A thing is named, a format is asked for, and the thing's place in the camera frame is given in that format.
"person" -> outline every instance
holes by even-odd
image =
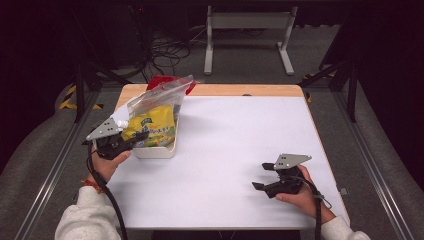
[[[116,168],[123,163],[131,152],[125,151],[113,160],[105,160],[94,152],[92,155],[94,169],[109,182]],[[306,180],[312,182],[306,167],[299,165]],[[56,228],[55,239],[121,239],[115,227],[116,213],[112,206],[107,204],[107,196],[96,184],[89,173],[82,181],[85,186],[79,190],[76,205],[69,206],[63,213]],[[298,194],[279,193],[275,196],[279,201],[290,203],[303,213],[315,218],[316,206],[312,191],[306,184]],[[344,221],[343,217],[335,216],[324,203],[321,203],[322,226],[321,234],[326,240],[368,240],[361,231],[354,232]]]

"snack bag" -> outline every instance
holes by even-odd
[[[175,140],[175,121],[173,107],[160,105],[146,113],[132,117],[128,127],[122,131],[122,138],[133,138],[137,132],[149,131],[149,138],[138,142],[134,147],[164,147]]]

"gray carpet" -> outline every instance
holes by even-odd
[[[205,83],[263,83],[295,84],[305,74],[316,72],[337,27],[294,29],[288,53],[295,71],[287,76],[275,42],[279,33],[265,31],[258,37],[239,32],[217,34],[214,40],[214,65],[211,76],[203,75],[205,44],[191,47],[189,57],[176,66],[177,76],[193,74]],[[165,74],[172,74],[166,69]],[[141,76],[131,79],[144,82]],[[361,152],[350,132],[349,122],[338,109],[334,94],[322,88],[320,81],[307,88],[312,95],[311,114],[321,137],[339,188],[346,188],[343,196],[354,230],[366,232],[371,239],[399,239],[375,190],[362,160]],[[96,100],[103,110],[91,110],[66,166],[41,214],[31,239],[53,239],[54,230],[64,209],[74,203],[75,194],[86,176],[86,146],[81,145],[92,126],[106,119],[114,110],[120,88],[104,88]],[[424,239],[422,206],[424,194],[412,180],[390,141],[381,129],[363,92],[359,89],[357,126],[378,164],[393,198],[398,203],[415,239]],[[29,211],[38,189],[46,179],[52,164],[67,138],[75,117],[75,110],[58,110],[35,129],[19,146],[0,176],[0,239],[13,239]],[[130,230],[130,239],[150,239],[150,231]],[[313,230],[302,231],[302,240],[313,239]]]

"table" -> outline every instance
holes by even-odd
[[[145,84],[124,86],[117,106],[123,106],[145,88]],[[127,228],[313,228],[312,218],[292,205],[268,199],[251,184],[277,181],[277,174],[263,170],[261,164],[275,162],[283,152],[313,157],[304,165],[333,205],[335,214],[349,223],[298,86],[198,84],[184,99],[176,147],[176,155],[171,159],[131,156],[117,169],[108,186],[119,203]]]

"white metal frame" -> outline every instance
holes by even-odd
[[[291,30],[296,18],[297,7],[293,7],[290,12],[212,12],[212,7],[208,6],[207,16],[207,46],[205,57],[205,75],[212,74],[213,58],[213,29],[231,29],[231,28],[258,28],[258,29],[284,29],[284,39],[277,42],[277,48],[280,52],[281,60],[287,75],[293,75],[294,70],[287,54],[287,44],[289,42]]]

